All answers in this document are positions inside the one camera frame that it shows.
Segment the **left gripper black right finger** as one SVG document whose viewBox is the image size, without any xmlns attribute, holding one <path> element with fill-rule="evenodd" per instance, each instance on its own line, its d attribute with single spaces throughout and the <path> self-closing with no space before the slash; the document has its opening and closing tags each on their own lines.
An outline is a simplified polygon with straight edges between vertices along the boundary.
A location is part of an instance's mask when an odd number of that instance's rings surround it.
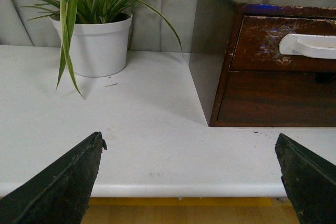
<svg viewBox="0 0 336 224">
<path fill-rule="evenodd" d="M 300 223 L 335 223 L 335 165 L 284 134 L 275 152 Z"/>
</svg>

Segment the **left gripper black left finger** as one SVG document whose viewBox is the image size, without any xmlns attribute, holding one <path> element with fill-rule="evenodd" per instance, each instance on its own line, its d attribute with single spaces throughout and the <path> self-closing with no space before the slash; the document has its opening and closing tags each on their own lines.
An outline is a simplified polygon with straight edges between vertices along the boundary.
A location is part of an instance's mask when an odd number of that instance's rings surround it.
<svg viewBox="0 0 336 224">
<path fill-rule="evenodd" d="M 81 223 L 107 149 L 94 132 L 1 198 L 1 223 Z"/>
</svg>

